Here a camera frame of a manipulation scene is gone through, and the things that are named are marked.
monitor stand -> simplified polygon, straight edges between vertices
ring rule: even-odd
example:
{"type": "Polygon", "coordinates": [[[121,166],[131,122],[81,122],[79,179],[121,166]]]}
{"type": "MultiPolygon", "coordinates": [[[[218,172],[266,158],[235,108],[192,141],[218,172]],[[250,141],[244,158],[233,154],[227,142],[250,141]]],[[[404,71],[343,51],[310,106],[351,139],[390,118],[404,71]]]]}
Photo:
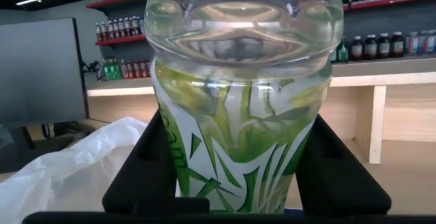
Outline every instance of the monitor stand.
{"type": "Polygon", "coordinates": [[[17,172],[39,156],[62,150],[74,141],[73,135],[33,141],[26,127],[6,131],[9,133],[0,132],[0,174],[17,172]]]}

clear plastic bottle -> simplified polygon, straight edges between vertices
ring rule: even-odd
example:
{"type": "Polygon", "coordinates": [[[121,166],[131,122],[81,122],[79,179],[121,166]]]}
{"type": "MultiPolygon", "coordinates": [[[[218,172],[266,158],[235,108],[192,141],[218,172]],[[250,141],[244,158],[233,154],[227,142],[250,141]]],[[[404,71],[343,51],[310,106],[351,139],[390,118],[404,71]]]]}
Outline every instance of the clear plastic bottle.
{"type": "Polygon", "coordinates": [[[148,0],[145,18],[182,196],[213,180],[211,212],[283,213],[331,81],[342,0],[148,0]]]}

shelf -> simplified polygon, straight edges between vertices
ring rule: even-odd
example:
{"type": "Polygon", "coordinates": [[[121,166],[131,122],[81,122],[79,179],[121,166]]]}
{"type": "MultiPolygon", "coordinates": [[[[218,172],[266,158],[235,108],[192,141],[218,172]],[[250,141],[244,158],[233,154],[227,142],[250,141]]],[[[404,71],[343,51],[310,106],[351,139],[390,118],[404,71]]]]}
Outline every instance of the shelf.
{"type": "Polygon", "coordinates": [[[133,37],[123,37],[118,39],[110,39],[110,40],[104,40],[95,43],[97,46],[113,46],[117,44],[126,44],[131,42],[140,42],[145,41],[145,36],[133,36],[133,37]]]}
{"type": "Polygon", "coordinates": [[[108,9],[112,9],[112,8],[116,8],[116,7],[123,7],[126,5],[135,4],[135,3],[143,3],[144,8],[145,8],[146,2],[147,2],[147,0],[103,0],[100,2],[88,4],[87,8],[105,12],[108,9]]]}
{"type": "Polygon", "coordinates": [[[384,5],[392,5],[395,3],[404,3],[404,2],[410,2],[410,1],[418,1],[418,0],[370,0],[370,1],[362,1],[362,2],[352,3],[351,9],[349,8],[348,5],[344,5],[343,10],[344,11],[357,10],[357,9],[379,7],[379,6],[384,6],[384,5]]]}

bottle label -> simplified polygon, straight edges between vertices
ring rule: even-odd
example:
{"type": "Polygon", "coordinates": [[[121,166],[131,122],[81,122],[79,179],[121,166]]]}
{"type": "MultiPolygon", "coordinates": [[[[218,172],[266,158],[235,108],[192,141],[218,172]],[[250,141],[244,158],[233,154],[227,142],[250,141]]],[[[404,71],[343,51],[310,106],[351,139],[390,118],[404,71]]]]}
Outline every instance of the bottle label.
{"type": "Polygon", "coordinates": [[[390,49],[389,43],[379,44],[379,53],[380,54],[389,54],[389,49],[390,49]]]}
{"type": "Polygon", "coordinates": [[[377,54],[377,44],[365,45],[365,54],[376,55],[377,54]]]}
{"type": "Polygon", "coordinates": [[[402,53],[404,49],[404,42],[394,42],[392,45],[392,51],[395,53],[402,53]]]}
{"type": "Polygon", "coordinates": [[[362,56],[362,46],[353,46],[352,47],[352,55],[353,55],[353,57],[361,57],[362,56]]]}
{"type": "MultiPolygon", "coordinates": [[[[211,212],[283,213],[292,175],[319,108],[296,113],[295,108],[302,106],[290,105],[298,96],[290,96],[290,91],[298,84],[286,79],[277,81],[280,88],[272,84],[268,90],[249,80],[244,86],[219,86],[205,80],[204,88],[173,89],[177,84],[168,81],[175,76],[179,84],[196,80],[153,61],[151,77],[181,195],[209,199],[211,212]],[[192,94],[198,97],[191,99],[192,94]],[[211,102],[212,94],[216,94],[215,102],[211,102]],[[197,116],[199,111],[203,118],[197,116]],[[257,142],[263,147],[253,148],[257,142]]],[[[323,86],[312,87],[317,93],[298,91],[305,93],[300,102],[308,102],[303,97],[324,96],[323,86]]]]}

wooden counter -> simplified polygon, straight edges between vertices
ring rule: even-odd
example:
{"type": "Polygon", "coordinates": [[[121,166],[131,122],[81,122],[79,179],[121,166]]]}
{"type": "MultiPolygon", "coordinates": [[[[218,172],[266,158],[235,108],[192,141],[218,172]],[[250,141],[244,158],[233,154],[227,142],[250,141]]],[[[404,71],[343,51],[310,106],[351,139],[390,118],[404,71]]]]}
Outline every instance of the wooden counter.
{"type": "MultiPolygon", "coordinates": [[[[334,65],[333,76],[320,114],[369,163],[380,163],[382,140],[436,142],[435,58],[334,65]]],[[[87,77],[91,118],[151,119],[157,109],[151,85],[87,77]]]]}

